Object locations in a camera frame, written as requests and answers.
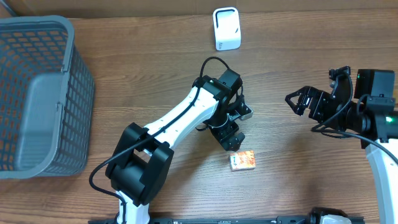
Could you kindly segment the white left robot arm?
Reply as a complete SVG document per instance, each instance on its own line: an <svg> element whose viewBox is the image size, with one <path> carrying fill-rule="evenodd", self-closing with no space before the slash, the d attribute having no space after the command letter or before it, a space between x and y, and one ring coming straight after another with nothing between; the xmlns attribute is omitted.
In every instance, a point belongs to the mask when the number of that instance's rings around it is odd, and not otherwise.
<svg viewBox="0 0 398 224"><path fill-rule="evenodd" d="M244 104L241 76L227 69L219 78L198 77L187 97L163 117L123 131L106 176L119 199L115 223L148 223L148 206L164 185L174 149L201 123L225 151L237 151L245 135L236 119Z"/></svg>

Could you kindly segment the Kleenex tissue pack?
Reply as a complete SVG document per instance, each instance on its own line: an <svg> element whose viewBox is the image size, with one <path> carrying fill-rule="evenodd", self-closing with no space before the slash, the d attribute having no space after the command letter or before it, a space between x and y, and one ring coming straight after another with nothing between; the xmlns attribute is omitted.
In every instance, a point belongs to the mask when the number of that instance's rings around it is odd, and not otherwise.
<svg viewBox="0 0 398 224"><path fill-rule="evenodd" d="M254 169L256 167L254 151L231 153L229 164L232 171Z"/></svg>

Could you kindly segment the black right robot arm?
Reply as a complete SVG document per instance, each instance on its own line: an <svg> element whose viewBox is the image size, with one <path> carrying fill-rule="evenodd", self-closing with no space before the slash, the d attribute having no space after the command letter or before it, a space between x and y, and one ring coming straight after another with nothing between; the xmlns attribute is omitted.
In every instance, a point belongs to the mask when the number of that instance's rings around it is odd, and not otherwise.
<svg viewBox="0 0 398 224"><path fill-rule="evenodd" d="M356 138L366 151L376 186L379 221L397 223L397 111L392 70L349 66L328 72L331 92L312 86L288 94L285 102L301 116L317 121L313 133L336 139Z"/></svg>

